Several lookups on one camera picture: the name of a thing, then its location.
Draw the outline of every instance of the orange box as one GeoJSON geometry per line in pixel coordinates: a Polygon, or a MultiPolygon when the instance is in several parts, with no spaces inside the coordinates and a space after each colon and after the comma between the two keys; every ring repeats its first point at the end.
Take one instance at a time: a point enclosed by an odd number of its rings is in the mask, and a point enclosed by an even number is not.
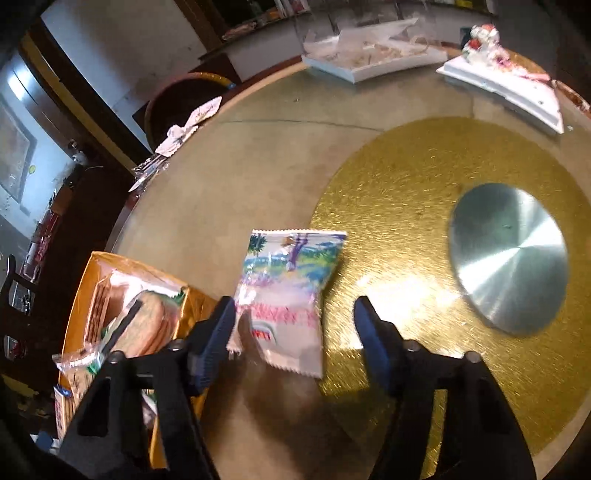
{"type": "MultiPolygon", "coordinates": [[[[189,286],[186,282],[168,275],[167,273],[156,270],[142,262],[131,260],[120,255],[108,252],[92,252],[78,291],[70,312],[70,319],[64,338],[62,353],[75,352],[81,349],[83,345],[86,319],[90,310],[90,302],[95,286],[99,280],[111,275],[114,279],[115,288],[118,285],[118,279],[123,283],[127,282],[127,288],[122,291],[122,306],[126,301],[131,300],[141,290],[155,290],[161,293],[179,292],[181,289],[185,292],[185,298],[180,309],[180,318],[173,338],[183,338],[193,328],[196,322],[206,320],[211,315],[217,300],[208,297],[201,291],[189,286]]],[[[69,388],[67,380],[60,374],[60,385],[69,388]]],[[[192,398],[195,414],[201,415],[203,403],[207,392],[199,398],[192,398]]],[[[158,428],[158,418],[154,423],[154,432],[150,444],[150,461],[154,468],[164,468],[165,458],[160,439],[160,429],[158,428]]]]}

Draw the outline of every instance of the chair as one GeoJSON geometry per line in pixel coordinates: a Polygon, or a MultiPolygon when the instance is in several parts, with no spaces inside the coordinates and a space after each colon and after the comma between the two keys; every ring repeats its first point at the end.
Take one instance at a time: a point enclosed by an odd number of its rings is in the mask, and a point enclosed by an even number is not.
{"type": "Polygon", "coordinates": [[[9,255],[6,279],[0,289],[0,333],[18,340],[31,340],[30,316],[10,304],[8,296],[14,282],[33,293],[37,292],[37,286],[34,283],[17,273],[17,259],[14,255],[9,255]]]}
{"type": "Polygon", "coordinates": [[[29,291],[37,286],[17,273],[17,260],[8,256],[7,275],[0,288],[0,339],[8,335],[26,345],[22,358],[8,359],[0,354],[0,372],[28,385],[38,392],[49,392],[57,382],[57,368],[51,354],[58,352],[55,342],[48,336],[48,325],[40,317],[17,310],[10,304],[10,289],[16,282],[29,291]]]}

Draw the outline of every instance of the snack bag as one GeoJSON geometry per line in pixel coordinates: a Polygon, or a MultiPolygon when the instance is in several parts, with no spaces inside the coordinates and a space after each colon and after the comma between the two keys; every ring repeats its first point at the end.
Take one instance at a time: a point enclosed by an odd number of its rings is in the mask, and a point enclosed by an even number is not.
{"type": "Polygon", "coordinates": [[[56,399],[57,438],[61,440],[66,434],[70,420],[74,416],[74,397],[70,390],[61,385],[53,387],[53,395],[56,399]]]}
{"type": "Polygon", "coordinates": [[[56,363],[56,367],[64,374],[70,384],[74,409],[78,408],[100,369],[98,353],[96,345],[86,345],[77,352],[51,356],[56,363]]]}
{"type": "MultiPolygon", "coordinates": [[[[347,234],[253,230],[236,289],[236,323],[251,314],[251,332],[274,367],[321,378],[322,290],[347,234]]],[[[228,350],[242,352],[236,327],[228,350]]]]}

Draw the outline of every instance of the silver metal disc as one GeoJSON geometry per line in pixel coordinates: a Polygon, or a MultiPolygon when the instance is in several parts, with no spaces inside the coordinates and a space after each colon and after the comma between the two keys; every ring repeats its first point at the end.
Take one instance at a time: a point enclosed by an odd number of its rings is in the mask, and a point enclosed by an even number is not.
{"type": "Polygon", "coordinates": [[[530,335],[560,309],[569,259],[558,225],[529,193],[502,183],[467,192],[452,214],[450,257],[476,310],[513,335],[530,335]]]}

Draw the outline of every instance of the round table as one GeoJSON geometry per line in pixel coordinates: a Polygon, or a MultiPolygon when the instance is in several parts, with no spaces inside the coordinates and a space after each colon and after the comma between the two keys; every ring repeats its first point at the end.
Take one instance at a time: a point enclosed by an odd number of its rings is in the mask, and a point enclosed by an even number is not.
{"type": "MultiPolygon", "coordinates": [[[[591,120],[560,97],[566,132],[548,135],[483,92],[448,84],[435,66],[350,85],[288,67],[225,104],[148,185],[114,251],[206,294],[232,295],[253,229],[307,228],[339,167],[364,145],[410,122],[448,117],[496,124],[537,144],[591,198],[591,120]]],[[[542,478],[591,410],[582,399],[535,452],[542,478]]],[[[231,362],[203,412],[220,476],[367,478],[375,457],[331,415],[314,380],[231,362]]]]}

